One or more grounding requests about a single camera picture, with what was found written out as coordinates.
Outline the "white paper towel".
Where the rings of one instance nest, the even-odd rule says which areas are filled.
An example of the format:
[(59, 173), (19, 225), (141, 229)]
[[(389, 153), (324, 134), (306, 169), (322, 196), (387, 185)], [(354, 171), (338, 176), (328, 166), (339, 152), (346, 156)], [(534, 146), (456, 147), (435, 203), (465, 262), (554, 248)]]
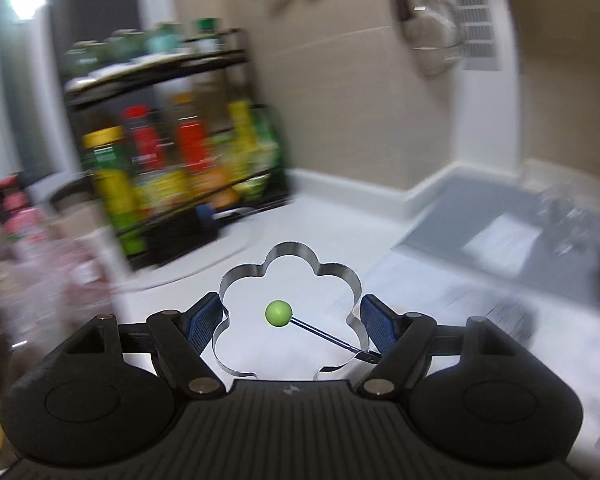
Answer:
[(516, 278), (541, 234), (541, 228), (511, 214), (501, 214), (466, 243), (462, 251), (483, 270)]

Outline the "red cap sauce bottle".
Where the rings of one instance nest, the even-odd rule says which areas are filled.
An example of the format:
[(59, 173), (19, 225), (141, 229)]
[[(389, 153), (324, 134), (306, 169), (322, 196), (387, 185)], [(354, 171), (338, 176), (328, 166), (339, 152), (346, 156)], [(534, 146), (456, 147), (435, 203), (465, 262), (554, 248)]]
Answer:
[(138, 183), (158, 177), (166, 169), (161, 138), (149, 118), (146, 105), (133, 105), (123, 111), (134, 148), (132, 162)]

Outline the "yellow seasoning packet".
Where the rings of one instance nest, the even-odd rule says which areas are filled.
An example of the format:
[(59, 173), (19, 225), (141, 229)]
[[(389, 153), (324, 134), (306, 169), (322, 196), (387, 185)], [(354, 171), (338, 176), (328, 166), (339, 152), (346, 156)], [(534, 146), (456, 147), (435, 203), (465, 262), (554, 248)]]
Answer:
[(258, 134), (256, 128), (254, 128), (247, 101), (229, 102), (228, 111), (235, 129), (233, 141), (234, 175), (239, 180), (250, 174), (253, 159), (258, 151)]

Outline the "orange red sauce bottle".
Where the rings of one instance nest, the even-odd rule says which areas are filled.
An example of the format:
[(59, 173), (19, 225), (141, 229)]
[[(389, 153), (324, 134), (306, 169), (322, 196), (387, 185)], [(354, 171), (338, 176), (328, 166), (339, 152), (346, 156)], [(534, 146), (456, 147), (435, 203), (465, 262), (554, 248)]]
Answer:
[(173, 98), (178, 125), (176, 140), (181, 159), (192, 182), (193, 192), (199, 196), (212, 189), (212, 154), (208, 132), (200, 119), (192, 92), (177, 93)]

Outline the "green seasoning packet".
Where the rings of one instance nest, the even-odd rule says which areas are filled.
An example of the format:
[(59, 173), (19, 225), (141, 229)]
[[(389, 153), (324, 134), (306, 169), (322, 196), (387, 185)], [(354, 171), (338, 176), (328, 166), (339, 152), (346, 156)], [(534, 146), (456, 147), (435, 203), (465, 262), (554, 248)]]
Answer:
[(253, 107), (250, 112), (257, 133), (257, 148), (251, 156), (250, 172), (256, 174), (277, 166), (282, 160), (282, 150), (266, 110)]

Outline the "yellow green bottle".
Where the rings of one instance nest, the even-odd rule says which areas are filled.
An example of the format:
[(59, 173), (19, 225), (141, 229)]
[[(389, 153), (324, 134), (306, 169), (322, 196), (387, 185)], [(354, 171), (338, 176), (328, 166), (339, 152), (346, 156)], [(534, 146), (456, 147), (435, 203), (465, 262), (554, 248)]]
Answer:
[(130, 231), (140, 222), (137, 210), (131, 159), (120, 126), (87, 133), (83, 137), (85, 166), (94, 178), (95, 191), (117, 231), (127, 257), (146, 252), (146, 243), (138, 231)]

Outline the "grey counter mat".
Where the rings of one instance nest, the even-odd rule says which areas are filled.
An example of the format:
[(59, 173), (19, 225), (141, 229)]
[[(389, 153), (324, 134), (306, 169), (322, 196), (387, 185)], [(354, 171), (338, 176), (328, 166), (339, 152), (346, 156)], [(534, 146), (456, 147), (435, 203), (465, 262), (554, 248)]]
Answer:
[(600, 214), (564, 186), (453, 178), (399, 247), (600, 307)]

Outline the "hanging metal strainer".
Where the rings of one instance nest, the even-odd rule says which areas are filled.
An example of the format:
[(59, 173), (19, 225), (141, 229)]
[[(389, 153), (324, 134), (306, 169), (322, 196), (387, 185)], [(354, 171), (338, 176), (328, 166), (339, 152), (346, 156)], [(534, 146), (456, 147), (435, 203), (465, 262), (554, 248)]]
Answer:
[(406, 8), (403, 35), (422, 76), (440, 76), (460, 62), (465, 31), (451, 0), (417, 0)]

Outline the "left wall vent grille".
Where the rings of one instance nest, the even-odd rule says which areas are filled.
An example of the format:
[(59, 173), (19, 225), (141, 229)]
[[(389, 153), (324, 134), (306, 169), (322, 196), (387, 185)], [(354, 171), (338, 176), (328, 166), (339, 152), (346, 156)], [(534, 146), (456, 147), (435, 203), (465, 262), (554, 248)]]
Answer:
[(498, 46), (489, 0), (454, 0), (465, 36), (465, 70), (497, 72)]

